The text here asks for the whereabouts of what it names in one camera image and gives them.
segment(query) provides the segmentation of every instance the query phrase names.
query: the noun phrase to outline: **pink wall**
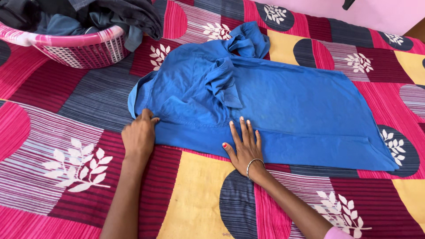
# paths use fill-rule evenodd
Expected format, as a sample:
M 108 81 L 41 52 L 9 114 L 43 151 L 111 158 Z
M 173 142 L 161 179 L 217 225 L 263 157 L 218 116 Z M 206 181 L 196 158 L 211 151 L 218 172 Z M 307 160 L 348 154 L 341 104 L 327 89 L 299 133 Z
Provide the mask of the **pink wall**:
M 315 17 L 328 17 L 403 35 L 425 17 L 425 0 L 356 0 L 345 11 L 344 0 L 255 0 Z

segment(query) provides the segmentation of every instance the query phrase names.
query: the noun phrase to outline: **hand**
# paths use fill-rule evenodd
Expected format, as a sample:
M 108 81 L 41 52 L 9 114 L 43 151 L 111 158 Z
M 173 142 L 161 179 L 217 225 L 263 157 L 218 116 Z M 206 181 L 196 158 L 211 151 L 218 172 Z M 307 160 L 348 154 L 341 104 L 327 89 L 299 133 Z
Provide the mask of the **hand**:
M 252 130 L 251 122 L 249 120 L 244 121 L 244 117 L 239 118 L 242 131 L 242 142 L 236 131 L 236 127 L 233 121 L 230 121 L 230 131 L 232 132 L 233 141 L 236 145 L 236 151 L 238 155 L 235 154 L 232 146 L 228 143 L 223 143 L 223 148 L 226 150 L 227 154 L 232 161 L 233 166 L 244 176 L 247 176 L 247 166 L 249 162 L 253 159 L 263 160 L 263 154 L 261 153 L 261 137 L 258 130 L 254 132 Z M 255 177 L 263 172 L 265 172 L 263 163 L 259 160 L 253 161 L 249 166 L 249 177 L 255 181 Z
M 126 125 L 121 132 L 125 148 L 126 158 L 147 159 L 153 150 L 155 143 L 155 124 L 159 118 L 152 118 L 153 113 L 149 109 L 143 109 L 131 124 Z

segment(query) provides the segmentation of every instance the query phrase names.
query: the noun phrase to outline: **plastic basket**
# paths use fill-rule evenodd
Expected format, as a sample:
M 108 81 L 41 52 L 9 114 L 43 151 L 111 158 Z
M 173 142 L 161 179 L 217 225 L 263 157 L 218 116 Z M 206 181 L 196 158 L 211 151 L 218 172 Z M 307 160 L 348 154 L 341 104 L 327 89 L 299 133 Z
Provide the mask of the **plastic basket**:
M 101 68 L 115 64 L 130 52 L 119 26 L 79 36 L 49 36 L 16 30 L 0 22 L 0 39 L 20 46 L 34 46 L 51 59 L 75 68 Z

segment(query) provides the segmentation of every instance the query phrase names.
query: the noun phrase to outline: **basket rim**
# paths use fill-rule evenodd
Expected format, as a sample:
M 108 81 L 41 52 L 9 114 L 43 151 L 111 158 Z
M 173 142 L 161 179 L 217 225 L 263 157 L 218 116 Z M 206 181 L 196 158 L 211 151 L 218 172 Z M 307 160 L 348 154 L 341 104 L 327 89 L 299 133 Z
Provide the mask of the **basket rim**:
M 78 47 L 104 43 L 124 35 L 124 30 L 115 25 L 103 31 L 77 36 L 51 36 L 21 31 L 0 22 L 0 40 L 20 46 Z

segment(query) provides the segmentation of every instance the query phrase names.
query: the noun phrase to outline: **yellow patch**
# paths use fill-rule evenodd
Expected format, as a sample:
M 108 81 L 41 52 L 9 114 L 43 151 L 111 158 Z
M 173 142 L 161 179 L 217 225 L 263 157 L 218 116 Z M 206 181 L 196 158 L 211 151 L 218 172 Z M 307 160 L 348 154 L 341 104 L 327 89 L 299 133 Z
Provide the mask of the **yellow patch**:
M 425 233 L 425 180 L 393 179 L 393 184 L 407 211 Z
M 270 60 L 299 65 L 294 56 L 294 46 L 305 37 L 283 34 L 272 30 L 267 30 L 267 35 L 270 37 Z
M 394 53 L 412 81 L 418 85 L 425 85 L 425 68 L 422 65 L 425 56 L 403 51 L 394 51 Z
M 157 238 L 233 239 L 221 220 L 219 199 L 224 179 L 234 169 L 230 162 L 183 152 Z

